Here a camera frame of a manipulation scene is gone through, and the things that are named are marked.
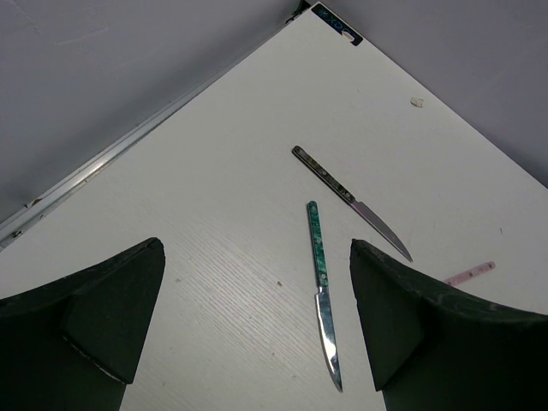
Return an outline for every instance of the sticker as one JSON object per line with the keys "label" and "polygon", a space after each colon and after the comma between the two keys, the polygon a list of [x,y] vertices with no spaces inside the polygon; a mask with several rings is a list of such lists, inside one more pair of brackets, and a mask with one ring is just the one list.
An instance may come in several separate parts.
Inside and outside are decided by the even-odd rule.
{"label": "sticker", "polygon": [[331,13],[323,4],[316,4],[312,7],[312,11],[317,17],[329,24],[336,32],[346,37],[348,40],[351,40],[351,44],[358,45],[363,40],[363,37],[352,30],[348,24]]}

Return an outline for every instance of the knife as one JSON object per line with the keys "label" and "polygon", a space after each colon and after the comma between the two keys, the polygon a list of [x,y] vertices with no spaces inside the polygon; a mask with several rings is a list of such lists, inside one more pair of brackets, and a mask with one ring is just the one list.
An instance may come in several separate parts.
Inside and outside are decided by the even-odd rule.
{"label": "knife", "polygon": [[316,312],[318,314],[319,333],[322,338],[325,360],[331,374],[331,378],[337,389],[343,392],[341,380],[341,369],[337,353],[337,341],[335,340],[335,328],[333,327],[333,316],[331,314],[331,300],[329,298],[329,283],[327,281],[327,268],[325,265],[324,243],[322,241],[322,230],[319,226],[319,213],[316,201],[307,204],[308,225],[312,239],[314,256],[314,267],[316,271],[316,283],[318,293],[316,294]]}
{"label": "knife", "polygon": [[383,236],[394,248],[402,253],[402,255],[413,262],[411,254],[405,248],[402,241],[397,237],[396,233],[390,229],[388,225],[373,212],[371,208],[362,203],[361,201],[356,201],[356,198],[345,188],[341,183],[339,183],[331,174],[329,174],[321,165],[318,164],[316,160],[310,157],[307,152],[305,152],[299,146],[295,146],[291,151],[306,167],[308,167],[319,179],[324,182],[327,187],[333,190],[346,204],[356,211],[360,217],[366,220],[369,225],[371,225],[377,232]]}

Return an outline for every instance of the small speck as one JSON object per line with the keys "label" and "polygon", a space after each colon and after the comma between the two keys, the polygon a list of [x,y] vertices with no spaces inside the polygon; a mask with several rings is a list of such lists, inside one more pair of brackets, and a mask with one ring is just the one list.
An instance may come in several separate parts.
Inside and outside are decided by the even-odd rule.
{"label": "small speck", "polygon": [[424,103],[424,101],[425,100],[423,98],[412,97],[410,103],[414,107],[422,109],[422,104]]}

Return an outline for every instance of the silver blade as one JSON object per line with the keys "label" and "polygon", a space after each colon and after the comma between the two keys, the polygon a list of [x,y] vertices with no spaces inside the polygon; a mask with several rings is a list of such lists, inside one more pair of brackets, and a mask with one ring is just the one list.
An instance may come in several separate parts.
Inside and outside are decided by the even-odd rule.
{"label": "silver blade", "polygon": [[369,208],[367,205],[363,204],[361,201],[354,201],[352,204],[350,204],[352,208],[355,209],[355,211],[360,214],[360,216],[366,220],[377,232],[383,236],[386,241],[388,241],[390,244],[392,244],[397,251],[402,253],[403,257],[409,260],[409,262],[413,262],[413,259],[411,258],[411,254],[409,251],[405,248],[402,241],[397,238],[396,233],[390,229],[388,225],[384,223],[383,220],[380,219],[380,217],[373,212],[371,208]]}
{"label": "silver blade", "polygon": [[327,287],[320,287],[319,293],[316,294],[316,311],[318,313],[319,334],[322,338],[325,360],[335,386],[343,392],[337,340],[335,339],[335,328],[333,327],[333,316],[331,314],[331,300]]}

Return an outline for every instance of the white table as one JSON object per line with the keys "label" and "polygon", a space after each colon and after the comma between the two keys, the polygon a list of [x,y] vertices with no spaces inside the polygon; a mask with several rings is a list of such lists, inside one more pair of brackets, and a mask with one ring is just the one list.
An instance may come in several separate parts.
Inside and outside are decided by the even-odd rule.
{"label": "white table", "polygon": [[[0,297],[157,236],[164,282],[122,409],[384,409],[350,241],[405,260],[293,157],[295,144],[385,220],[413,268],[443,279],[492,260],[495,271],[462,289],[548,313],[546,189],[379,50],[354,47],[310,11],[3,250]],[[309,200],[322,218],[343,394],[319,341]]]}

